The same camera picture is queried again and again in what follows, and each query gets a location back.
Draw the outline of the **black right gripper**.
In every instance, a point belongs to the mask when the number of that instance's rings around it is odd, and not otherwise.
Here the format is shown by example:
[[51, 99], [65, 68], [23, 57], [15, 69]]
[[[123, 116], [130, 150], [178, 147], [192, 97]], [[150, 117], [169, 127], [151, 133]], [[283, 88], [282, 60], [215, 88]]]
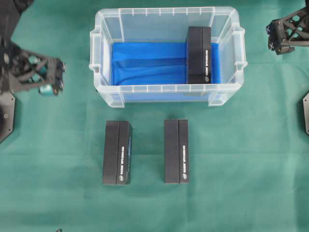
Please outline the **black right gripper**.
[[294, 46], [309, 46], [309, 8], [304, 7], [282, 20], [272, 20], [267, 25], [268, 48], [277, 55], [291, 53]]

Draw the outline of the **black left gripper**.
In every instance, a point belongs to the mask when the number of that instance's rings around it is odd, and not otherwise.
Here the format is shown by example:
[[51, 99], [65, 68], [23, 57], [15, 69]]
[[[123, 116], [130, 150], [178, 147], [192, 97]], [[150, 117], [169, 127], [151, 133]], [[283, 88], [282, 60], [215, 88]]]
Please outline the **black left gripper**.
[[[63, 91], [63, 73], [66, 66], [60, 59], [51, 59], [48, 56], [24, 50], [15, 43], [10, 44], [10, 56], [8, 84], [11, 93], [39, 88], [39, 93], [43, 96], [57, 96]], [[23, 83], [14, 76], [28, 73], [39, 73], [44, 79]]]

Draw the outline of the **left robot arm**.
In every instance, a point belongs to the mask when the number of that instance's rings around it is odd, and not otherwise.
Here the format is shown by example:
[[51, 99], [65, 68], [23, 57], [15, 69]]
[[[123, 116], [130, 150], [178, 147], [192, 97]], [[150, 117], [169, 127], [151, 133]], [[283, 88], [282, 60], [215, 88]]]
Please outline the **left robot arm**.
[[59, 58], [25, 50], [11, 40], [24, 11], [32, 0], [0, 2], [0, 93], [38, 88], [44, 95], [58, 95], [64, 88], [65, 64]]

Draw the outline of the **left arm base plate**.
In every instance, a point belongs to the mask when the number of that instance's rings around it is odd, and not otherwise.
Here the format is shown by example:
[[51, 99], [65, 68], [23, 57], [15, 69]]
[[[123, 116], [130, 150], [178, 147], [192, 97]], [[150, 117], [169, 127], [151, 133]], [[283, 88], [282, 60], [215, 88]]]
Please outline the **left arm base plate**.
[[0, 142], [14, 131], [15, 97], [11, 92], [0, 94]]

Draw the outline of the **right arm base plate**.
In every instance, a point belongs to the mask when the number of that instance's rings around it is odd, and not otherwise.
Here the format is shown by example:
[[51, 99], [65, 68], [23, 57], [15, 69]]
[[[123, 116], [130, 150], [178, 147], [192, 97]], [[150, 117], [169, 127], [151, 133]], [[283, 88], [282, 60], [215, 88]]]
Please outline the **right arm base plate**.
[[309, 135], [309, 92], [303, 98], [305, 132]]

